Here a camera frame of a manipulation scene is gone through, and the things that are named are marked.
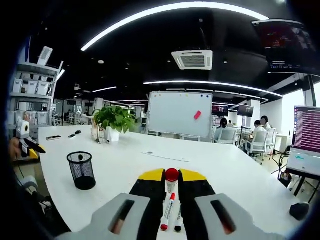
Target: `computer mouse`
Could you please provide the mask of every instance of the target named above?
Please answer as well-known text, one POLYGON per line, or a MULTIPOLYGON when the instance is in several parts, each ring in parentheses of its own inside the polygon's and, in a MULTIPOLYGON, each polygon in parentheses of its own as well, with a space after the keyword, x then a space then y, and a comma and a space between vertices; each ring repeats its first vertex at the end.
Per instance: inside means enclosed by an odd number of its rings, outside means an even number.
POLYGON ((297 203, 295 205, 292 205, 290 207, 290 215, 295 219, 297 219, 298 221, 301 221, 308 214, 309 207, 310 206, 307 202, 297 203))

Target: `black wire cup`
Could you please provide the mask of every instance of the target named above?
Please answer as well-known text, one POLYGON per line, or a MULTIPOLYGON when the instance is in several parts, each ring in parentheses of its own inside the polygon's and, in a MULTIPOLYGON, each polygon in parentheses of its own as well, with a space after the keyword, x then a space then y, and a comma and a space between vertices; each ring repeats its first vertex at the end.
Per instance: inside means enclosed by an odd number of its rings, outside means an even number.
POLYGON ((77 151, 70 153, 66 159, 69 162, 73 181, 80 190, 89 190, 96 185, 92 168, 92 155, 88 152, 77 151))

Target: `computer monitor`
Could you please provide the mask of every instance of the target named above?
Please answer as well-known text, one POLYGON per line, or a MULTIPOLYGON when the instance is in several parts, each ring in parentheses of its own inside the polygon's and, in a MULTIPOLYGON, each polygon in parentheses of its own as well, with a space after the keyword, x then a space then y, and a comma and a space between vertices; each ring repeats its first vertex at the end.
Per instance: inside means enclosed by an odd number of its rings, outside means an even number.
POLYGON ((215 121, 214 121, 214 125, 215 126, 220 126, 221 119, 222 118, 216 118, 215 121))
POLYGON ((269 72, 320 75, 320 58, 305 26, 292 20, 253 21, 269 72))
POLYGON ((229 107, 227 105, 226 106, 213 105, 212 106, 212 115, 218 116, 218 117, 228 117, 229 116, 228 109, 229 109, 229 107))
POLYGON ((294 107, 294 129, 286 171, 320 179, 320 107, 294 107))
POLYGON ((248 105, 239 105, 238 107, 238 116, 252 118, 254 114, 254 107, 248 105))

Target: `white desk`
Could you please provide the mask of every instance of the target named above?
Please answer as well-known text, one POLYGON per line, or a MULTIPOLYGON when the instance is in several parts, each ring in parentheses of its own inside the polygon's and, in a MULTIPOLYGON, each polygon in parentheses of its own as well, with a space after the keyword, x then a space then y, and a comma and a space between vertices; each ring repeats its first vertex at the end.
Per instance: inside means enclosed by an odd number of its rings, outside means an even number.
POLYGON ((289 214, 290 206, 299 200, 234 145, 131 132, 120 135, 119 142, 98 144, 91 140, 90 129, 89 125, 39 129, 39 143, 46 150, 46 154, 41 154, 45 181, 54 204, 73 232, 87 226, 92 214, 112 198, 129 193, 139 175, 159 168, 184 168, 203 174, 217 194, 224 193, 241 205, 252 215, 254 224, 265 232, 286 235, 299 226, 289 214), (81 130, 81 134, 68 138, 77 130, 81 130), (55 135, 62 138, 46 140, 55 135), (76 151, 92 154, 96 186, 91 190, 78 190, 74 185, 67 155, 76 151), (157 158, 142 152, 184 157, 190 162, 157 158))

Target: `black ceiling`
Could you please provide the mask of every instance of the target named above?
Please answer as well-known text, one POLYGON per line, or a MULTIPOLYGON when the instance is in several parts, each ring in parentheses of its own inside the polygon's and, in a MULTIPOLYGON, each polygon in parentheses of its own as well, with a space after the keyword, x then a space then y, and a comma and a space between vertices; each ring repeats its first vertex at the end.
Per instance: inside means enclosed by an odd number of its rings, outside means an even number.
MULTIPOLYGON (((102 38, 86 51, 81 48, 105 28, 133 14, 181 1, 91 0, 88 4, 62 3, 32 36, 30 61, 36 63, 44 46, 53 48, 48 65, 64 61, 57 98, 73 98, 74 84, 94 91, 83 98, 106 100, 147 99, 150 91, 174 88, 208 89, 257 96, 259 92, 208 84, 156 84, 144 82, 191 80, 224 82, 267 90, 291 74, 268 74, 268 63, 251 21, 253 17, 227 10, 190 8, 157 13, 127 24, 102 38), (212 50, 212 70, 180 70, 171 52, 212 50)), ((277 1, 221 1, 256 11, 269 18, 293 19, 277 1)), ((275 96, 265 96, 270 100, 275 96)), ((219 94, 215 102, 239 103, 243 98, 219 94)))

